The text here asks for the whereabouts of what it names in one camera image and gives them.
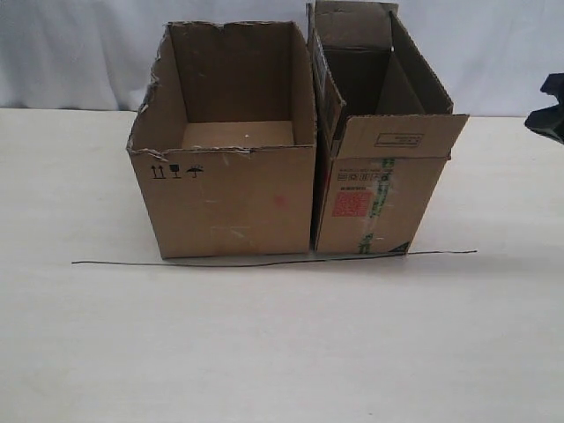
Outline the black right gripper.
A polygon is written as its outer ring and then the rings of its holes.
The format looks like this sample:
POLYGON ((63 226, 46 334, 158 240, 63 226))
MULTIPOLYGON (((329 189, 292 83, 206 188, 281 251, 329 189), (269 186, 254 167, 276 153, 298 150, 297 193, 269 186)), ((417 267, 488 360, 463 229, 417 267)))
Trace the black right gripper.
POLYGON ((533 133, 563 143, 563 73, 549 74, 540 92, 553 96, 557 103, 532 111, 525 119, 525 127, 533 133))

